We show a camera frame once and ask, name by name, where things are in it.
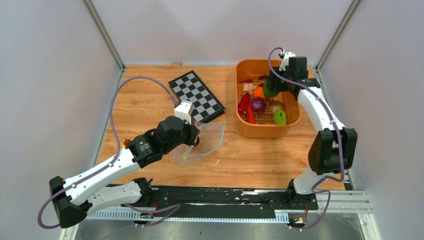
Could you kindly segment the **orange toy fruit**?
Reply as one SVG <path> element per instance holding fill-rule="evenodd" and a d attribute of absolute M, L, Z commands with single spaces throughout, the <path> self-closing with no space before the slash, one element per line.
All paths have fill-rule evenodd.
<path fill-rule="evenodd" d="M 265 95 L 264 95 L 264 89 L 263 89 L 263 87 L 262 86 L 257 86 L 254 90 L 253 90 L 253 92 L 252 92 L 252 96 L 253 96 L 253 98 L 261 98 L 261 99 L 263 99 L 264 101 L 266 100 L 266 97 L 265 97 Z"/>

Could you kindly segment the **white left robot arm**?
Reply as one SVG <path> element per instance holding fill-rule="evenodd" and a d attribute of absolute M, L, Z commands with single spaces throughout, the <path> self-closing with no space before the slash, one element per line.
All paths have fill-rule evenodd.
<path fill-rule="evenodd" d="M 121 204 L 138 203 L 142 207 L 153 201 L 152 188 L 145 178 L 137 178 L 120 187 L 108 187 L 116 179 L 155 163 L 176 147 L 196 146 L 200 130 L 195 121 L 169 116 L 157 128 L 136 136 L 119 148 L 109 160 L 64 179 L 56 176 L 49 181 L 50 198 L 42 207 L 53 204 L 58 224 L 44 225 L 42 211 L 37 221 L 45 229 L 72 227 L 91 213 Z"/>

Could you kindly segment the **clear zip top bag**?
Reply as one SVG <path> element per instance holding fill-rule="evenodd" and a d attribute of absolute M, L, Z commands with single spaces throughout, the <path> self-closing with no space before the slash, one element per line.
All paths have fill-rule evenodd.
<path fill-rule="evenodd" d="M 223 142 L 226 122 L 194 122 L 194 126 L 200 130 L 199 143 L 196 146 L 182 144 L 172 150 L 168 156 L 173 164 L 188 166 L 202 160 L 217 150 Z"/>

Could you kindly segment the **orange plastic basket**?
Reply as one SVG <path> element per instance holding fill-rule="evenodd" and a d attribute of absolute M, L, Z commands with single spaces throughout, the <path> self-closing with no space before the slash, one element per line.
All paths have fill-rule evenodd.
<path fill-rule="evenodd" d="M 246 84 L 241 81 L 257 81 L 260 76 L 269 73 L 268 60 L 265 58 L 248 58 L 238 62 L 235 66 L 235 104 L 238 105 L 246 93 L 244 90 Z M 272 100 L 283 103 L 286 124 L 276 124 L 274 113 L 268 108 L 263 113 L 253 113 L 255 124 L 247 122 L 246 113 L 238 113 L 236 110 L 237 128 L 242 136 L 246 138 L 282 138 L 300 121 L 300 106 L 290 92 L 280 92 L 277 96 L 268 98 L 266 103 L 269 104 Z"/>

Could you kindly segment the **green toy pepper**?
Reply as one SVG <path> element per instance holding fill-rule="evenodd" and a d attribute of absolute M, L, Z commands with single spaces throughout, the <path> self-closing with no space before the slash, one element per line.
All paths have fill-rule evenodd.
<path fill-rule="evenodd" d="M 276 96 L 278 96 L 279 95 L 279 91 L 271 91 L 271 90 L 269 90 L 269 88 L 268 88 L 268 82 L 266 82 L 266 83 L 264 83 L 263 84 L 263 86 L 262 86 L 262 90 L 263 90 L 263 95 L 266 97 L 266 98 L 273 98 L 273 97 L 276 97 Z"/>

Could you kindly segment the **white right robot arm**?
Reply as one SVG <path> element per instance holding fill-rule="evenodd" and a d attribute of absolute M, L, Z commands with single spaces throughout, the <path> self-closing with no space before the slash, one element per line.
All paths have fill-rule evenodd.
<path fill-rule="evenodd" d="M 285 195 L 286 204 L 298 209 L 305 203 L 305 196 L 314 194 L 324 181 L 344 181 L 345 170 L 353 164 L 358 134 L 335 116 L 319 82 L 309 77 L 306 57 L 283 57 L 279 67 L 273 67 L 270 58 L 267 63 L 271 90 L 288 90 L 306 110 L 316 131 L 308 152 L 308 166 L 300 176 L 290 181 Z"/>

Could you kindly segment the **dark purple toy apple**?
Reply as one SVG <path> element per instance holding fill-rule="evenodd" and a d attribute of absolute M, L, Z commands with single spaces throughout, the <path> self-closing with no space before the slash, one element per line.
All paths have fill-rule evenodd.
<path fill-rule="evenodd" d="M 258 86 L 262 87 L 264 84 L 266 84 L 269 81 L 269 79 L 270 79 L 269 75 L 261 75 L 258 78 Z"/>

